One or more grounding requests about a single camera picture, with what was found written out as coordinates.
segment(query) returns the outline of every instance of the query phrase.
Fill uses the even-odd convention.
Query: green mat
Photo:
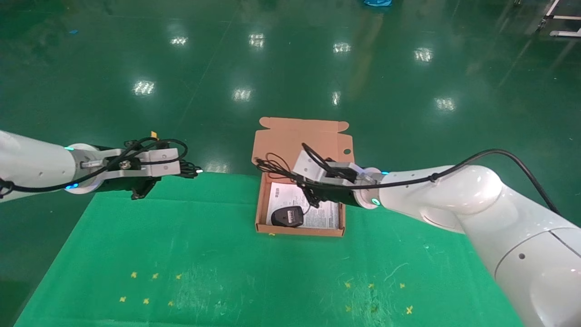
[[[25,326],[520,326],[465,236],[385,209],[342,239],[258,234],[259,178],[97,194]]]

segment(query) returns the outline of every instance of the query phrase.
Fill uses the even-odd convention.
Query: white paper
[[[272,183],[266,225],[272,225],[272,213],[280,208],[298,205],[307,211],[304,223],[299,228],[339,229],[339,204],[331,201],[320,202],[319,208],[311,207],[303,191],[295,184]]]

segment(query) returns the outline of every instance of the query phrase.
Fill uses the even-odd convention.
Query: white robotic arm
[[[126,149],[62,147],[0,130],[0,202],[61,189],[73,194],[130,190],[136,200],[162,176],[194,178],[202,172],[169,148],[169,141],[179,142],[145,138],[127,142]]]
[[[526,326],[581,326],[581,229],[510,189],[492,170],[467,165],[434,182],[406,184],[452,166],[382,173],[353,163],[327,164],[335,171],[351,172],[345,176],[356,177],[329,177],[305,151],[293,172],[337,190],[403,182],[401,186],[351,192],[363,208],[382,205],[433,226],[465,233]]]

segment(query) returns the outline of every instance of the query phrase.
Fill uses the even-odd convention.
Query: open cardboard box
[[[254,137],[252,160],[264,159],[266,153],[272,152],[282,157],[292,169],[303,147],[308,144],[323,158],[332,158],[340,162],[355,162],[353,155],[353,138],[339,134],[345,131],[347,122],[333,120],[304,120],[292,118],[262,117],[260,124],[267,129],[259,130]],[[268,199],[272,182],[291,184],[289,179],[276,179],[275,174],[263,173],[260,180],[258,207],[256,209],[256,231],[259,233],[280,233],[295,235],[335,236],[345,233],[345,205],[339,204],[339,229],[291,228],[266,225]]]

